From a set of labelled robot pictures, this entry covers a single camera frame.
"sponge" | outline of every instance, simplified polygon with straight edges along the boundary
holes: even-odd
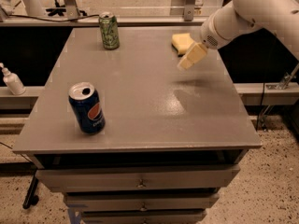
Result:
[[[178,55],[184,55],[194,40],[190,34],[173,34],[172,45],[177,49]]]
[[[178,63],[178,69],[185,71],[193,66],[195,63],[198,63],[207,54],[207,47],[202,43],[193,42],[186,54],[180,59]]]

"drawer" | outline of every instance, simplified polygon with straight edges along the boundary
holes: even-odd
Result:
[[[204,219],[206,211],[99,212],[82,213],[81,216],[86,224],[195,224]]]
[[[152,166],[103,169],[39,170],[36,177],[53,192],[226,187],[236,165]]]
[[[196,191],[107,192],[89,195],[67,195],[64,203],[79,212],[206,209],[219,199],[218,193]]]

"can lid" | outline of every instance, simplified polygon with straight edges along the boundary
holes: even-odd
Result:
[[[110,12],[110,11],[105,11],[105,12],[103,12],[103,13],[101,13],[101,15],[100,15],[100,18],[101,19],[111,19],[111,18],[113,18],[113,13],[112,12]]]
[[[74,100],[85,100],[94,93],[94,86],[89,82],[80,82],[73,85],[68,92],[68,95]]]

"spray bottle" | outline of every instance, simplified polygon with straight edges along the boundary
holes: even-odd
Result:
[[[2,68],[2,73],[4,75],[3,81],[6,83],[10,91],[15,95],[23,94],[26,91],[26,88],[21,83],[19,77],[16,74],[11,73],[2,63],[0,63],[0,68]]]

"blue soda can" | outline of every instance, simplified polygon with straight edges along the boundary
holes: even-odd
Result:
[[[99,94],[91,83],[81,82],[72,86],[68,92],[68,101],[83,132],[93,134],[104,129],[105,118]]]

